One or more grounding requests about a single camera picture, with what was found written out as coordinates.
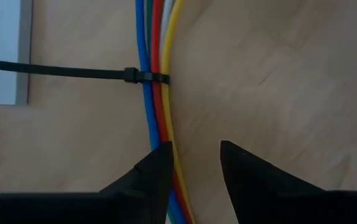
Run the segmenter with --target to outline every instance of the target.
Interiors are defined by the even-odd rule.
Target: wire bundle
[[[148,0],[145,20],[144,0],[136,0],[137,46],[141,69],[144,72],[160,72],[166,75],[170,73],[170,51],[182,4],[183,0],[176,0],[175,3],[174,0]],[[169,220],[171,223],[195,223],[175,146],[169,86],[157,82],[143,83],[143,94],[151,148],[157,148],[161,142],[173,142],[174,190],[169,195]]]

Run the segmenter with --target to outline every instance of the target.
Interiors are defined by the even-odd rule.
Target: red wire
[[[163,5],[163,0],[154,0],[154,4],[152,5],[151,71],[155,73],[159,73],[160,23],[162,20]],[[167,134],[160,83],[152,82],[152,97],[154,99],[154,108],[157,118],[159,138],[162,142],[167,142],[169,140],[169,135]],[[192,224],[190,212],[188,211],[187,204],[185,203],[176,171],[173,172],[173,188],[176,193],[177,200],[182,208],[185,221]]]

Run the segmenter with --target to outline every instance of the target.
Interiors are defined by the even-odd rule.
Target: light wood surface
[[[34,4],[32,63],[138,67],[134,1]],[[222,139],[357,189],[357,1],[188,0],[171,91],[199,223],[236,222]],[[0,192],[96,191],[148,151],[140,85],[33,75],[29,106],[0,106]]]

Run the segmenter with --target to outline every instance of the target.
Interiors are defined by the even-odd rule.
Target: cable tie strap
[[[124,80],[126,82],[161,82],[165,84],[170,83],[170,77],[159,73],[140,72],[136,68],[125,68],[122,70],[98,70],[88,68],[67,68],[45,65],[33,65],[15,62],[0,61],[0,70],[41,74],[41,75],[55,75],[61,77],[77,77],[77,78],[102,78]]]
[[[170,84],[170,76],[152,73],[152,72],[140,72],[136,68],[125,68],[126,75],[124,81],[137,83],[137,82],[161,82],[165,84]]]

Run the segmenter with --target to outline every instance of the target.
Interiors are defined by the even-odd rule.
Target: yellow wire
[[[183,6],[183,0],[176,0],[174,7],[172,9],[172,14],[169,19],[169,25],[167,27],[166,34],[165,34],[164,48],[162,51],[162,62],[160,68],[160,72],[162,74],[170,75],[170,52],[172,50],[175,28],[177,26],[177,21],[179,19],[182,6]],[[173,143],[174,169],[176,170],[178,182],[180,184],[183,197],[188,208],[188,212],[190,213],[192,223],[195,224],[194,215],[190,205],[190,199],[188,198],[188,192],[185,186],[185,181],[181,170],[179,154],[177,153],[177,147],[174,140],[172,116],[170,113],[169,85],[166,84],[162,84],[162,102],[164,107],[165,121],[166,121],[167,133],[169,135],[169,141]]]

